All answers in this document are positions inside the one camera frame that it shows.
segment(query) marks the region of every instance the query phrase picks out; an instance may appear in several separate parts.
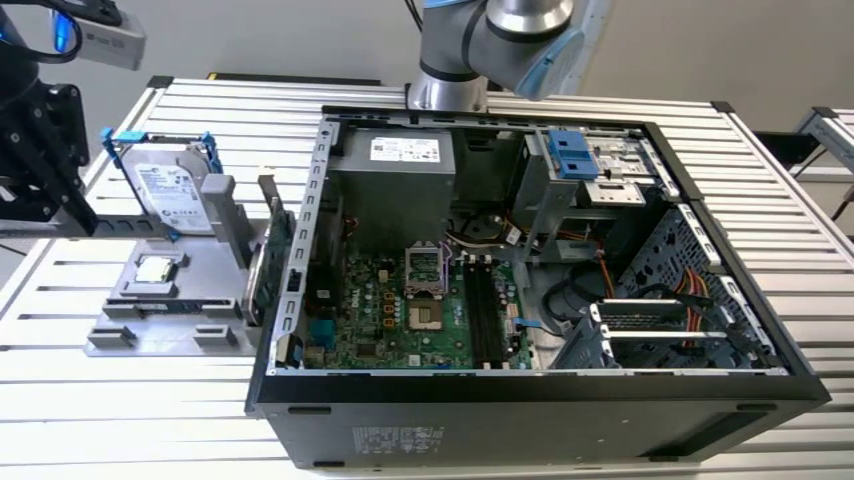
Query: blue drive bracket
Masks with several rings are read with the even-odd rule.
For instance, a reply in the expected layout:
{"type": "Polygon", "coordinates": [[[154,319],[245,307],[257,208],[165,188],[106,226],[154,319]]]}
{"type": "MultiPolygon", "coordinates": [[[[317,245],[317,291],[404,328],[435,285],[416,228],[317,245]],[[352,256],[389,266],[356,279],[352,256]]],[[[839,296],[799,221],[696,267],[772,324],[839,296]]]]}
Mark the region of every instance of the blue drive bracket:
{"type": "Polygon", "coordinates": [[[599,166],[589,153],[584,135],[580,132],[548,130],[547,137],[548,153],[557,162],[560,178],[595,180],[599,166]]]}

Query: open computer tower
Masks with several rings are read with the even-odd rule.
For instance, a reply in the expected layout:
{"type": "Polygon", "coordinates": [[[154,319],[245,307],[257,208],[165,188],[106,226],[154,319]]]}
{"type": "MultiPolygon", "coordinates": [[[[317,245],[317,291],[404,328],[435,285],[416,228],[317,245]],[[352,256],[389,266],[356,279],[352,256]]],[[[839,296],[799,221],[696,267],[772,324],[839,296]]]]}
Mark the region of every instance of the open computer tower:
{"type": "Polygon", "coordinates": [[[296,218],[300,468],[697,461],[828,400],[655,124],[327,107],[296,218]]]}

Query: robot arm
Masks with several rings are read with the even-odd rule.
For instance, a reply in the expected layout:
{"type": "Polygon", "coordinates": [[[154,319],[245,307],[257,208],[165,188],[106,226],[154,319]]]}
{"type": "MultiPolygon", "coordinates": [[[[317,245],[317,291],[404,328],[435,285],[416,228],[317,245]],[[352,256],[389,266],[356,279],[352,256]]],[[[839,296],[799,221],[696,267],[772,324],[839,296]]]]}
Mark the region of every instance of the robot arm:
{"type": "Polygon", "coordinates": [[[580,53],[572,0],[425,0],[419,110],[485,110],[487,78],[529,100],[555,92],[580,53]]]}

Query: motherboard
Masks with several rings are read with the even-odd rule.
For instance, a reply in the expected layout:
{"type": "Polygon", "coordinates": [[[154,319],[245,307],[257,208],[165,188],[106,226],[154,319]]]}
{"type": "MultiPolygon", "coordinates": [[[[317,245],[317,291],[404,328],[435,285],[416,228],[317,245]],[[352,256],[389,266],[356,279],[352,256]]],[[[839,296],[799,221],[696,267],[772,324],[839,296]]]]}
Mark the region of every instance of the motherboard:
{"type": "MultiPolygon", "coordinates": [[[[509,265],[488,265],[487,295],[472,297],[472,292],[465,291],[469,282],[464,261],[439,256],[441,273],[432,274],[427,255],[411,252],[407,269],[404,256],[348,254],[339,316],[335,320],[313,320],[321,327],[313,328],[312,324],[307,368],[483,368],[476,361],[481,346],[472,341],[471,317],[484,307],[497,312],[495,318],[489,317],[487,328],[500,355],[487,368],[531,367],[525,333],[513,328],[520,305],[509,265]],[[421,283],[441,280],[441,288],[413,293],[407,276],[421,283]],[[493,305],[472,305],[481,301],[493,305]]],[[[483,335],[473,333],[475,339],[483,335]]]]}

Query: blue tab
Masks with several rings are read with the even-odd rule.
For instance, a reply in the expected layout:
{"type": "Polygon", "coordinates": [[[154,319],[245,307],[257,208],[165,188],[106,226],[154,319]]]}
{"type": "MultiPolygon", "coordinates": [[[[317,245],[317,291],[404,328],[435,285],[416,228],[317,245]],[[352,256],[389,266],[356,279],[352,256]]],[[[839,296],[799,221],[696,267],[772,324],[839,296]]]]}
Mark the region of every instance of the blue tab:
{"type": "Polygon", "coordinates": [[[116,168],[121,168],[121,159],[116,152],[116,146],[112,144],[112,131],[113,130],[109,127],[101,128],[101,145],[106,151],[106,155],[109,155],[109,158],[112,159],[113,166],[116,168]]]}
{"type": "Polygon", "coordinates": [[[138,132],[134,130],[125,130],[118,132],[114,141],[118,143],[142,143],[148,140],[148,132],[138,132]]]}
{"type": "Polygon", "coordinates": [[[524,318],[520,318],[520,317],[516,317],[512,319],[512,324],[525,328],[543,328],[543,324],[536,320],[525,320],[524,318]]]}
{"type": "MultiPolygon", "coordinates": [[[[136,197],[136,200],[140,202],[140,206],[142,205],[141,200],[138,199],[138,197],[136,197]]],[[[169,227],[168,225],[165,226],[165,236],[169,238],[169,241],[172,243],[177,242],[177,239],[181,238],[181,232],[178,232],[177,230],[174,230],[172,227],[169,227]]]]}
{"type": "Polygon", "coordinates": [[[201,143],[208,148],[208,164],[210,167],[210,172],[222,173],[222,164],[218,161],[218,150],[216,149],[216,140],[213,139],[213,135],[210,135],[210,132],[204,132],[201,134],[201,143]]]}
{"type": "Polygon", "coordinates": [[[548,153],[560,167],[560,178],[595,180],[599,166],[580,132],[548,130],[548,153]]]}

